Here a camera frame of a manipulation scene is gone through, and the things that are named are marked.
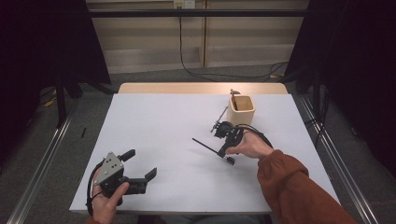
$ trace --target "person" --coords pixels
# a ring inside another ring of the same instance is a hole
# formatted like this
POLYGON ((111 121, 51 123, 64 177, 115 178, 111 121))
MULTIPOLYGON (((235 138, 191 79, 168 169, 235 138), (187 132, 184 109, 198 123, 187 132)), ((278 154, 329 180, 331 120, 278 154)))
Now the person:
MULTIPOLYGON (((259 159, 257 178, 279 223, 355 223, 331 195, 309 178, 302 163, 269 147, 257 134, 245 131, 241 143, 226 150, 226 154, 236 153, 259 159)), ((103 195, 95 197, 93 217, 88 223, 112 223, 117 201, 127 189, 128 184, 124 183, 110 199, 103 195)), ((95 186, 92 195, 100 191, 100 187, 95 186)))

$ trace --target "beige pen holder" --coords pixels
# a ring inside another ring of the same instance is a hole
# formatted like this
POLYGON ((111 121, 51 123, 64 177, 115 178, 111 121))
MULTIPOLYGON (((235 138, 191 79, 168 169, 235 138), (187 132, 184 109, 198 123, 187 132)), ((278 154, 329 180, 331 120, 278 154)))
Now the beige pen holder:
POLYGON ((227 109, 227 121, 232 125, 251 124, 253 120, 255 107, 250 96, 235 95, 236 107, 233 104, 233 97, 230 97, 227 109))

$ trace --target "brown sleeve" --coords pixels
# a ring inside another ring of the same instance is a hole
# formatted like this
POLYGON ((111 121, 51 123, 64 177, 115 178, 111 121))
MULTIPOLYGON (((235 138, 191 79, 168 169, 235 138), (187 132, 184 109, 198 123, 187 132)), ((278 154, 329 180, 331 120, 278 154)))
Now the brown sleeve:
POLYGON ((90 217, 90 219, 88 219, 88 221, 87 221, 87 223, 86 223, 86 224, 99 224, 99 222, 97 222, 97 221, 93 220, 93 218, 92 218, 92 217, 90 217))
POLYGON ((302 163, 280 150, 259 161, 257 177, 280 223, 355 223, 332 196, 308 177, 302 163))

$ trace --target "wall outlet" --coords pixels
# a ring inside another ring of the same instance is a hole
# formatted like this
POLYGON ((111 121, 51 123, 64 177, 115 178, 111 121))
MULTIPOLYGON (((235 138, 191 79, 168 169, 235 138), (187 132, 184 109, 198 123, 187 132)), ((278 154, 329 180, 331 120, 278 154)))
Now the wall outlet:
POLYGON ((174 0, 174 9, 184 8, 184 0, 174 0))
POLYGON ((184 0, 184 7, 186 9, 195 9, 195 0, 184 0))

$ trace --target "white table surface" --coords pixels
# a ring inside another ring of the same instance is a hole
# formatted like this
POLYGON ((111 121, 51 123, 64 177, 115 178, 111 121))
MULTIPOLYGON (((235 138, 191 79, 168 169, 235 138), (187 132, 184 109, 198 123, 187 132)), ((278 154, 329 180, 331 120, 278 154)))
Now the white table surface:
MULTIPOLYGON (((135 149, 124 163, 124 175, 157 176, 146 194, 123 196, 119 211, 136 214, 270 213, 257 181, 258 160, 235 155, 235 165, 192 141, 219 150, 224 139, 210 132, 228 103, 229 94, 116 94, 108 110, 87 169, 70 206, 86 213, 86 190, 93 167, 109 151, 135 149)), ((256 106, 252 126, 274 148, 294 156, 310 177, 338 202, 297 107, 288 94, 251 95, 256 106)))

